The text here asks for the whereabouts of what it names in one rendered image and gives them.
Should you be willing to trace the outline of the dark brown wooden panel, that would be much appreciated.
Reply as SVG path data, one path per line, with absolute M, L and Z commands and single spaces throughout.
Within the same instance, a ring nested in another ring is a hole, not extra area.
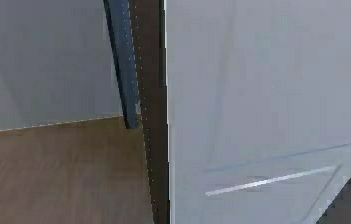
M 130 0 L 154 224 L 170 224 L 164 0 Z

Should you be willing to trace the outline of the pale grey fridge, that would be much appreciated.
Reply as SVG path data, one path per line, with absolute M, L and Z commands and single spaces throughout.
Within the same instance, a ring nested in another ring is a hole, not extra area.
M 170 224 L 318 224 L 351 177 L 351 0 L 165 11 Z

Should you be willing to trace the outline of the dark blue-grey post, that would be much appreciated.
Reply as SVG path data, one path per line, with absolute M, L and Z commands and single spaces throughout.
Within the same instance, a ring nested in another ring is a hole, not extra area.
M 138 127 L 139 102 L 129 0 L 103 0 L 124 124 Z

